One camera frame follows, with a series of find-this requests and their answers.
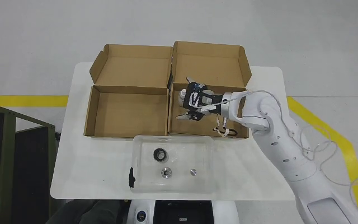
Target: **metal nut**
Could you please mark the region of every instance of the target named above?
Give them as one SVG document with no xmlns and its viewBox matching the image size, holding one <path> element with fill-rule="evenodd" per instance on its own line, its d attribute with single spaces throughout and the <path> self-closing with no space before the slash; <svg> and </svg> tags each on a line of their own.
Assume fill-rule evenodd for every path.
<svg viewBox="0 0 358 224">
<path fill-rule="evenodd" d="M 164 177 L 165 179 L 168 179 L 172 176 L 172 170 L 168 167 L 163 168 L 162 172 L 162 177 Z"/>
</svg>

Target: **cable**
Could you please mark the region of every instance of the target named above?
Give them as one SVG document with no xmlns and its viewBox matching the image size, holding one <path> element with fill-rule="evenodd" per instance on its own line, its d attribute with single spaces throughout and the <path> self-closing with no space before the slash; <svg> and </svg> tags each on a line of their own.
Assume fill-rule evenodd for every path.
<svg viewBox="0 0 358 224">
<path fill-rule="evenodd" d="M 291 138 L 294 140 L 294 142 L 302 149 L 303 155 L 304 155 L 308 160 L 313 161 L 314 158 L 315 158 L 315 153 L 316 153 L 316 152 L 322 152 L 322 151 L 326 150 L 331 143 L 334 143 L 334 144 L 336 145 L 336 149 L 333 151 L 333 153 L 332 153 L 328 158 L 326 158 L 323 162 L 321 162 L 321 164 L 319 165 L 319 169 L 320 169 L 320 171 L 323 173 L 323 175 L 327 178 L 327 180 L 329 180 L 330 182 L 332 182 L 332 183 L 334 183 L 334 184 L 337 184 L 337 185 L 340 185 L 340 186 L 349 186 L 349 187 L 350 187 L 350 192 L 349 192 L 349 193 L 350 193 L 350 198 L 351 198 L 353 204 L 355 204 L 355 205 L 357 206 L 357 204 L 355 203 L 355 200 L 354 200 L 354 196 L 353 196 L 353 193 L 352 193 L 352 189 L 353 189 L 353 186 L 355 185 L 355 183 L 358 181 L 358 178 L 355 179 L 355 180 L 354 180 L 353 182 L 351 182 L 350 184 L 341 184 L 341 183 L 338 183 L 338 182 L 335 182 L 335 181 L 331 180 L 331 179 L 324 173 L 324 171 L 322 170 L 323 164 L 326 163 L 328 160 L 330 160 L 330 159 L 336 154 L 336 152 L 338 151 L 338 145 L 337 145 L 337 143 L 331 140 L 331 135 L 327 132 L 327 130 L 326 130 L 325 128 L 320 127 L 322 130 L 324 130 L 324 131 L 327 133 L 327 135 L 328 135 L 328 137 L 329 137 L 329 141 L 324 141 L 324 142 L 322 142 L 322 143 L 320 143 L 320 144 L 317 144 L 317 146 L 316 146 L 313 150 L 310 150 L 309 148 L 303 147 L 303 144 L 302 144 L 302 132 L 303 132 L 303 129 L 304 129 L 304 128 L 301 129 L 301 132 L 300 132 L 300 143 L 301 143 L 301 144 L 300 144 L 300 143 L 298 143 L 298 142 L 296 141 L 296 139 L 294 138 L 295 133 L 292 132 L 292 131 L 289 129 L 289 127 L 287 126 L 287 124 L 286 124 L 285 121 L 284 121 L 283 114 L 282 114 L 282 106 L 281 106 L 280 101 L 278 100 L 278 98 L 277 98 L 274 94 L 272 94 L 272 93 L 270 93 L 270 92 L 268 92 L 268 91 L 266 91 L 266 90 L 255 90 L 255 91 L 252 91 L 252 92 L 248 92 L 247 94 L 244 94 L 244 95 L 242 95 L 242 96 L 239 96 L 239 97 L 236 97 L 236 98 L 227 100 L 227 101 L 219 102 L 219 103 L 216 103 L 216 104 L 212 104 L 212 106 L 217 106 L 217 105 L 220 105 L 220 104 L 226 104 L 227 102 L 241 99 L 241 98 L 243 98 L 243 97 L 245 97 L 245 96 L 248 96 L 248 95 L 250 95 L 250 94 L 253 94 L 253 93 L 255 93 L 255 92 L 267 93 L 267 94 L 269 94 L 270 96 L 272 96 L 272 97 L 275 99 L 277 105 L 278 105 L 279 108 L 280 108 L 280 118 L 281 118 L 281 121 L 282 121 L 282 123 L 284 124 L 284 126 L 285 126 L 287 132 L 288 132 L 288 136 L 291 137 Z M 317 151 L 317 148 L 318 148 L 321 144 L 324 144 L 324 143 L 328 143 L 328 144 L 327 144 L 323 149 Z M 304 154 L 304 150 L 309 151 L 309 152 L 313 152 L 313 158 L 310 159 L 309 157 L 307 157 L 307 155 Z"/>
<path fill-rule="evenodd" d="M 228 118 L 223 118 L 223 129 L 225 130 L 225 132 L 220 131 L 219 130 L 219 127 L 220 127 L 219 114 L 216 114 L 216 127 L 213 128 L 213 131 L 217 131 L 222 137 L 237 136 L 238 133 L 235 129 L 226 128 L 227 121 L 228 121 Z"/>
<path fill-rule="evenodd" d="M 357 206 L 356 202 L 354 201 L 354 196 L 353 196 L 353 186 L 356 184 L 356 182 L 358 181 L 358 178 L 355 179 L 349 186 L 349 196 L 351 197 L 353 203 Z"/>
</svg>

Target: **box lid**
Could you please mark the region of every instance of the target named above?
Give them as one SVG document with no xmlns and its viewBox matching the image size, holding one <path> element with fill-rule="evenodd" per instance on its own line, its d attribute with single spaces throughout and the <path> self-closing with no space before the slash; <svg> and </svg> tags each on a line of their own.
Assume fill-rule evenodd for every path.
<svg viewBox="0 0 358 224">
<path fill-rule="evenodd" d="M 183 41 L 174 43 L 172 73 L 174 83 L 190 77 L 209 86 L 245 88 L 251 78 L 244 47 Z"/>
<path fill-rule="evenodd" d="M 107 44 L 89 73 L 99 86 L 167 87 L 173 48 Z"/>
</svg>

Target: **black rubber ring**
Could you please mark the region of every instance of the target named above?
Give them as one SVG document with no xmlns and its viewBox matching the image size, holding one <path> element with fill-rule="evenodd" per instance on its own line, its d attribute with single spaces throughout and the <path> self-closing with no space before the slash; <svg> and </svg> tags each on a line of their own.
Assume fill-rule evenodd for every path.
<svg viewBox="0 0 358 224">
<path fill-rule="evenodd" d="M 158 155 L 159 153 L 163 152 L 164 153 L 164 157 L 163 158 L 159 158 Z M 162 148 L 158 148 L 156 150 L 154 150 L 154 153 L 153 153 L 153 157 L 156 161 L 158 162 L 163 162 L 166 158 L 167 158 L 167 152 L 162 149 Z"/>
</svg>

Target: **metal ring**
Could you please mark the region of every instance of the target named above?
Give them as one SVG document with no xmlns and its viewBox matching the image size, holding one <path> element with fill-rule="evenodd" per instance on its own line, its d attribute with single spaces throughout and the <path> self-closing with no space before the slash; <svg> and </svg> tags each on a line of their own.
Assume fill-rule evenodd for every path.
<svg viewBox="0 0 358 224">
<path fill-rule="evenodd" d="M 163 162 L 167 158 L 167 152 L 162 148 L 158 148 L 154 150 L 153 157 L 156 161 Z"/>
<path fill-rule="evenodd" d="M 161 173 L 162 177 L 164 177 L 165 179 L 168 179 L 172 176 L 172 170 L 168 167 L 163 168 Z"/>
<path fill-rule="evenodd" d="M 190 175 L 196 176 L 196 170 L 195 170 L 195 169 L 191 169 L 191 170 L 190 170 Z"/>
</svg>

